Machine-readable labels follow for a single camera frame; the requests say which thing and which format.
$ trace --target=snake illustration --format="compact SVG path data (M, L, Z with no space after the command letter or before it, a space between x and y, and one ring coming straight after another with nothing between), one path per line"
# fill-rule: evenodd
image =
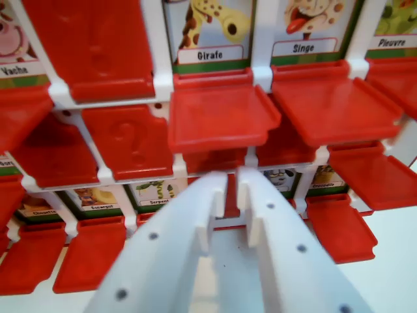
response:
M137 186L136 190L146 190L150 186L154 186L154 187L156 187L156 193L158 194L158 199L163 199L164 198L164 194L163 194L163 190L162 190L163 185L164 185L164 181L151 181L150 183L146 183L146 184ZM167 186L167 190L168 190L170 198L175 197L173 189L174 188L171 185Z

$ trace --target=red plastic flap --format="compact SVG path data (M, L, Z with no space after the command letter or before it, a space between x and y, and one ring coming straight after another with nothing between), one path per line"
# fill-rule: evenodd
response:
M15 210L19 208L22 202L25 190L20 185L20 175L15 180L0 179L0 230L2 230L7 222L11 219Z
M183 154L188 173L233 170L245 163L247 149L228 149Z
M0 264L0 295L31 293L51 276L65 244L64 223L23 226Z
M68 247L53 291L97 289L123 249L125 240L126 228L121 216L80 221L78 235Z
M320 243L336 263L370 260L378 240L346 194L307 198L307 214Z
M180 87L171 97L171 150L195 153L264 144L281 114L261 87L252 86L251 74L176 76L175 86Z
M224 218L234 218L240 216L240 210L236 203L236 176L227 176L227 196L224 208Z
M289 204L291 204L291 207L293 207L294 209L296 209L296 204L295 204L294 199L288 199L287 201L289 202Z
M97 183L97 165L78 128L49 114L11 151L40 187Z
M153 214L155 214L155 212L138 214L136 217L136 225L138 227L144 225L144 223L146 223L153 216Z
M307 163L315 160L316 147L304 143L289 118L282 114L281 125L269 131L268 140L256 148L259 166Z
M90 109L82 115L115 179L172 175L167 122L148 106Z
M3 253L6 251L8 246L8 237L7 237L7 227L4 227L2 230L0 230L0 258L3 255Z
M58 75L79 102L152 97L152 59L137 0L23 0Z
M417 174L380 142L329 147L329 164L374 210L417 205Z
M0 98L0 151L19 146L53 108L49 85L2 89Z
M394 137L402 111L344 62L274 68L272 92L311 147Z
M367 82L417 119L417 57L367 59Z

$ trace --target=animal illustration card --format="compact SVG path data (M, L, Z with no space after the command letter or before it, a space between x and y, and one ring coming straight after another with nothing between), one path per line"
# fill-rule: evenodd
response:
M330 165L317 168L307 196L324 196L347 192L346 182L333 170Z
M417 1L387 0L366 57L417 56Z
M45 199L30 194L25 194L15 216L27 224L62 221Z
M187 178L148 181L130 184L137 210L140 213L153 212L169 203L187 188Z
M19 173L19 170L7 156L0 155L0 176L16 175Z
M363 0L284 0L278 9L273 65L343 58Z
M48 82L9 0L0 1L0 89Z
M287 199L290 199L294 196L295 189L301 176L293 168L287 168L284 170L267 170L262 171L262 174Z
M70 198L72 205L69 205L65 201L65 196L63 198L62 193L59 195L71 211L80 219L122 215L120 205L112 193L113 188L122 188L122 186L102 186L67 190L66 195Z
M175 73L250 65L254 0L165 0Z

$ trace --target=name label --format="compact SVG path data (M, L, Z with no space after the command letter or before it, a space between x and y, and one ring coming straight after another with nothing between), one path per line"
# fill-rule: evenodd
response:
M181 49L178 51L178 62L180 64L220 62L240 59L243 59L243 47L240 45Z
M33 212L29 212L29 211L23 211L22 212L22 211L20 211L20 212L23 213L23 215L26 216L26 217L57 214L55 212L55 210L44 210L44 211L33 211Z
M82 207L83 211L110 210L110 209L120 209L120 207L114 204L86 205L85 207Z
M272 56L334 52L337 43L335 38L281 41L275 43Z
M8 158L0 158L0 168L11 168L14 164Z
M310 189L321 189L321 188L330 188L330 187L339 187L345 186L346 184L343 181L332 181L331 183L325 184L312 184Z
M417 35L374 36L370 50L407 49L417 46Z
M155 199L155 200L142 200L139 202L140 205L161 205L161 204L167 204L170 202L172 198L169 199Z
M15 78L45 74L39 61L17 62L0 65L0 78Z
M275 186L275 188L277 188L277 190L280 192L289 191L288 186Z

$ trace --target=white table surface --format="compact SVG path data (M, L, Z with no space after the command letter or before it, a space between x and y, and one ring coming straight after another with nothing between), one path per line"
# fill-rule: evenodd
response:
M373 249L376 257L339 265L340 269L374 312L417 312L417 207L375 212L364 219L379 242ZM50 279L32 294L0 297L0 312L83 312L93 291L52 292L65 253L66 248ZM212 256L199 262L190 312L263 312L257 260L244 230L214 233Z

